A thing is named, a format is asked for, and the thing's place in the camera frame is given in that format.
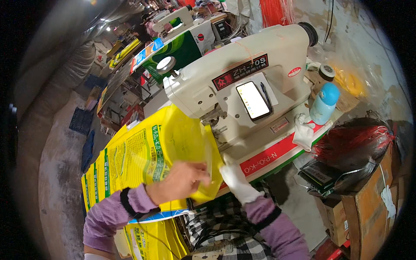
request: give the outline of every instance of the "pen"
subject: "pen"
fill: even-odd
[[[267,105],[269,106],[269,109],[272,110],[272,104],[270,103],[269,95],[267,95],[266,87],[264,86],[263,82],[260,82],[260,86],[261,86],[261,90],[266,96]]]

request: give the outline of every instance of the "light blue water bottle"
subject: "light blue water bottle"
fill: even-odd
[[[339,98],[339,90],[333,83],[325,83],[312,104],[310,116],[318,125],[324,125],[335,110]]]

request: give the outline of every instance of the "phone screen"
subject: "phone screen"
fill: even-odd
[[[270,113],[269,107],[252,81],[238,86],[237,92],[240,95],[251,119]]]

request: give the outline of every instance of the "hand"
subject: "hand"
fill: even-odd
[[[205,186],[211,183],[206,167],[206,163],[177,161],[163,181],[146,186],[147,195],[155,205],[188,198],[198,190],[200,182]]]
[[[221,176],[224,182],[230,188],[230,191],[244,206],[246,203],[255,201],[264,193],[258,192],[245,178],[243,171],[230,156],[223,154],[225,166],[220,168]]]

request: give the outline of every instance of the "black wristband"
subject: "black wristband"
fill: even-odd
[[[127,196],[129,193],[130,188],[125,188],[121,191],[120,193],[120,202],[123,205],[123,208],[127,211],[127,213],[129,214],[129,216],[133,219],[136,219],[137,221],[139,221],[142,217],[147,218],[151,215],[154,215],[156,213],[160,212],[160,208],[157,207],[153,210],[151,210],[148,213],[141,213],[141,212],[136,212],[134,211],[133,207],[130,205],[129,203],[129,197]]]
[[[282,213],[282,210],[279,207],[275,207],[275,209],[262,221],[254,225],[254,228],[260,232],[260,230],[264,229],[268,225],[270,225],[275,219]]]
[[[120,193],[120,202],[123,205],[124,209],[130,215],[130,217],[134,218],[137,215],[137,212],[134,211],[133,207],[129,203],[129,197],[127,194],[129,193],[130,188],[125,188]]]

